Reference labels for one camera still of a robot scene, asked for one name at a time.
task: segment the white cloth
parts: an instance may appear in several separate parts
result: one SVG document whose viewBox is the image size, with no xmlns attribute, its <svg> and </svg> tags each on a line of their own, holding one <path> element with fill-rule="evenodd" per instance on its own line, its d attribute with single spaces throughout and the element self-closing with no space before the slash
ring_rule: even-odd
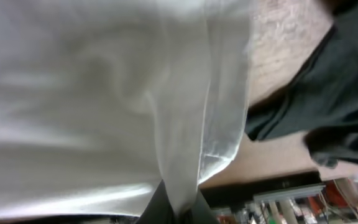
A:
<svg viewBox="0 0 358 224">
<path fill-rule="evenodd" d="M 191 203 L 242 136 L 249 5 L 0 0 L 0 218 Z"/>
</svg>

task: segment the table surface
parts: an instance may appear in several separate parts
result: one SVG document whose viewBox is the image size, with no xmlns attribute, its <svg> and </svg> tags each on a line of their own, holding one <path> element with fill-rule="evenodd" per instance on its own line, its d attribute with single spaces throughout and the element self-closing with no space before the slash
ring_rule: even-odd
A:
<svg viewBox="0 0 358 224">
<path fill-rule="evenodd" d="M 331 26 L 317 0 L 258 0 L 250 70 L 250 104 L 286 84 Z M 302 145 L 304 133 L 267 142 L 243 137 L 235 160 L 201 187 L 253 182 L 318 169 L 322 179 L 358 173 L 340 162 L 336 169 L 318 167 Z"/>
</svg>

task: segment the white fabric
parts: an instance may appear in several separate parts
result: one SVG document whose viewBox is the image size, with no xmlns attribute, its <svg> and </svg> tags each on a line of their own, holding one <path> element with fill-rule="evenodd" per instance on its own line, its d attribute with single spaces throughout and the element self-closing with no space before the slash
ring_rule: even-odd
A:
<svg viewBox="0 0 358 224">
<path fill-rule="evenodd" d="M 237 152 L 249 2 L 0 1 L 0 218 L 176 212 Z"/>
</svg>

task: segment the beige tabletop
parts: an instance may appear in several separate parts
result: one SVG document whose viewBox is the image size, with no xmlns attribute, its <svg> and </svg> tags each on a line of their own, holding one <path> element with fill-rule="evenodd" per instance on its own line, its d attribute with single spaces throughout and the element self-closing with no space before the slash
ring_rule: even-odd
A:
<svg viewBox="0 0 358 224">
<path fill-rule="evenodd" d="M 258 0 L 250 71 L 250 104 L 286 84 L 331 26 L 317 0 Z M 297 133 L 267 142 L 243 137 L 236 159 L 202 187 L 319 170 L 322 179 L 358 173 L 358 166 L 340 162 L 336 169 L 318 167 Z"/>
</svg>

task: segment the white sheet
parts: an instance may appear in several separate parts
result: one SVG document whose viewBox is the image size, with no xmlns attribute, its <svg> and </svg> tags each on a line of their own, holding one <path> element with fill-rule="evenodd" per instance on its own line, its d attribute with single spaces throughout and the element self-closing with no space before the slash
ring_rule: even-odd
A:
<svg viewBox="0 0 358 224">
<path fill-rule="evenodd" d="M 174 211 L 234 158 L 245 0 L 0 0 L 0 218 Z"/>
</svg>

